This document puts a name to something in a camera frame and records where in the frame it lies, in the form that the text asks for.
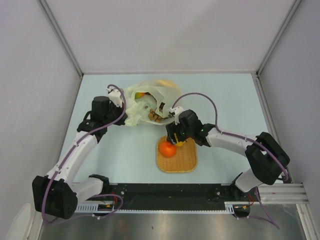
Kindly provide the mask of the yellow fake bell pepper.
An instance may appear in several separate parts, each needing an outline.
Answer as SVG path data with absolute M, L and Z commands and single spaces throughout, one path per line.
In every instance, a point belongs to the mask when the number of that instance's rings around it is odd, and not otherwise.
M 186 143 L 186 141 L 179 141 L 179 139 L 178 139 L 176 134 L 174 135 L 174 137 L 175 137 L 175 140 L 176 140 L 176 143 L 175 143 L 176 147 L 182 147 Z

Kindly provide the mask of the orange fake persimmon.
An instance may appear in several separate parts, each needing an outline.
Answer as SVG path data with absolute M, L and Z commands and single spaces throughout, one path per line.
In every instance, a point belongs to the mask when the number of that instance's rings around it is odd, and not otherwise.
M 168 141 L 161 142 L 158 150 L 166 158 L 171 158 L 177 153 L 177 147 Z

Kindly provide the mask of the green orange fake mango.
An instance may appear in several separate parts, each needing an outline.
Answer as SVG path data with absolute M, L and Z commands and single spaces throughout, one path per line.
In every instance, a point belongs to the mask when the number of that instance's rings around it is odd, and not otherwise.
M 134 95 L 134 99 L 135 100 L 140 99 L 140 98 L 144 97 L 145 95 L 146 95 L 145 92 L 136 92 Z

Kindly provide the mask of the pale green plastic bag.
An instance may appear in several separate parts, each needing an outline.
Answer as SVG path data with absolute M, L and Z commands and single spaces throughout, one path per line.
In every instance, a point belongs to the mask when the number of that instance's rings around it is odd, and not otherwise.
M 145 96 L 135 99 L 135 93 L 145 93 Z M 170 115 L 170 108 L 182 95 L 181 89 L 172 81 L 167 79 L 156 79 L 143 81 L 124 89 L 126 99 L 127 119 L 125 125 L 134 127 L 137 125 L 166 125 L 175 121 L 175 117 L 157 123 L 148 118 L 150 109 L 155 110 L 161 117 Z M 163 113 L 159 112 L 161 102 L 165 103 Z

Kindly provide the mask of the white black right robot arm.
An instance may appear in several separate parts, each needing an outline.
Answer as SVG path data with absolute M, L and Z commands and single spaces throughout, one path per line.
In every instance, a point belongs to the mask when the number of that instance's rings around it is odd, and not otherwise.
M 231 196 L 242 201 L 249 191 L 261 184 L 273 185 L 286 172 L 290 157 L 267 132 L 253 137 L 240 136 L 203 124 L 193 110 L 178 106 L 170 109 L 174 121 L 166 125 L 167 141 L 172 144 L 194 140 L 199 146 L 222 148 L 246 157 L 250 168 L 232 182 Z

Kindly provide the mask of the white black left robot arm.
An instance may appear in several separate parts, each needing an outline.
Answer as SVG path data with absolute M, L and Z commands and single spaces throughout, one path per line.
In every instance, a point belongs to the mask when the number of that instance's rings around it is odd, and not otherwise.
M 92 174 L 87 180 L 77 184 L 74 184 L 74 178 L 89 153 L 107 132 L 107 128 L 111 125 L 124 125 L 127 118 L 126 107 L 126 98 L 117 91 L 108 96 L 96 96 L 91 103 L 91 110 L 79 124 L 68 152 L 45 176 L 38 175 L 34 178 L 34 207 L 41 213 L 46 224 L 52 224 L 58 219 L 70 219 L 78 204 L 89 199 L 119 200 L 119 206 L 112 209 L 111 215 L 121 209 L 123 197 L 112 192 L 108 177 Z

